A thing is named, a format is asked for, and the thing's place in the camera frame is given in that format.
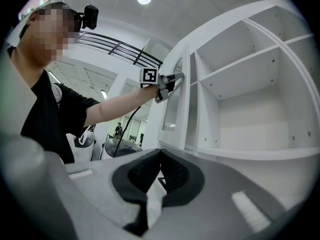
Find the man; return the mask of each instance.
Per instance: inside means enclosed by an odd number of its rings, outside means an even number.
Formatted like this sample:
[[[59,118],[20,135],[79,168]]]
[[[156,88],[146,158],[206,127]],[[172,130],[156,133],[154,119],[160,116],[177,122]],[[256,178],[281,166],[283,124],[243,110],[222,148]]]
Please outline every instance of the man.
[[[30,14],[17,47],[8,49],[13,65],[37,97],[21,135],[59,154],[65,164],[75,162],[66,134],[80,137],[88,126],[122,117],[155,98],[158,91],[150,85],[99,103],[57,83],[62,92],[58,105],[44,68],[77,36],[80,19],[65,3],[46,5]]]
[[[113,137],[114,137],[115,139],[121,139],[122,131],[123,131],[123,130],[122,130],[122,127],[121,127],[121,123],[118,122],[118,126],[115,128]]]

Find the cabinet door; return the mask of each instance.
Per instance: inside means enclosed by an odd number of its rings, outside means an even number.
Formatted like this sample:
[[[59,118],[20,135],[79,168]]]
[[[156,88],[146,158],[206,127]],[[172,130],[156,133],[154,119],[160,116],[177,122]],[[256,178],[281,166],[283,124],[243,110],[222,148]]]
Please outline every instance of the cabinet door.
[[[190,53],[187,45],[171,63],[170,73],[184,73],[184,78],[168,100],[164,101],[162,122],[158,132],[158,140],[173,148],[184,150],[186,144],[189,99],[190,99]]]

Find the person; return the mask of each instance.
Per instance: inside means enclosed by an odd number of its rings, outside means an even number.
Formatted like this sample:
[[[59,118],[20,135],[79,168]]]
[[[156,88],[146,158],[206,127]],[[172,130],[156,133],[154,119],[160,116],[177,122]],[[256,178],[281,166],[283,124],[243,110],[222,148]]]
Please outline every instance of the person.
[[[140,147],[142,146],[142,141],[144,140],[144,136],[145,135],[143,133],[140,134],[140,142],[139,142]]]
[[[122,127],[121,127],[121,123],[118,122],[118,125],[117,125],[117,127],[115,128],[113,137],[114,137],[115,139],[121,139],[122,131],[123,131],[123,130],[122,130]]]
[[[66,134],[80,137],[90,125],[114,120],[156,98],[158,87],[149,85],[130,94],[98,102],[60,83],[59,104],[44,69],[70,41],[77,38],[80,15],[62,2],[33,11],[20,33],[16,47],[7,49],[11,61],[37,99],[21,130],[21,135],[37,141],[44,150],[57,153],[65,164],[74,163]]]

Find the ceiling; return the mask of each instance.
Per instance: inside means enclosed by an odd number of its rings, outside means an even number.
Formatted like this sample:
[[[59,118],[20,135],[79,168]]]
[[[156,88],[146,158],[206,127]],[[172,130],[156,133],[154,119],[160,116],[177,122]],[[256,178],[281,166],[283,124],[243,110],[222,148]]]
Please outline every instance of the ceiling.
[[[99,9],[99,16],[118,19],[153,33],[164,33],[179,41],[187,34],[224,12],[261,0],[63,0],[76,11],[87,4]]]
[[[98,68],[93,65],[84,64],[81,61],[65,58],[64,61],[52,62],[45,68],[65,86],[73,89],[80,95],[93,98],[99,102],[105,99],[101,93],[104,90],[107,95],[115,81],[117,75],[103,68]],[[57,82],[50,74],[50,80]],[[138,90],[140,87],[133,82],[126,83],[122,90],[122,95],[129,94]],[[137,120],[146,120],[149,115],[152,101],[142,105],[133,118]],[[126,116],[130,117],[133,112],[128,113]]]

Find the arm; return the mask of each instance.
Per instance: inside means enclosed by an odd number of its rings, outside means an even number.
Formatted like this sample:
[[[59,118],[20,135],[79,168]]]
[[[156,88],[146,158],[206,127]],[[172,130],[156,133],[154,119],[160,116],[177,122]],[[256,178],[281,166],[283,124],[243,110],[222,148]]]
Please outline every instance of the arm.
[[[86,109],[84,127],[122,117],[157,97],[159,88],[149,85],[132,93],[108,99]]]

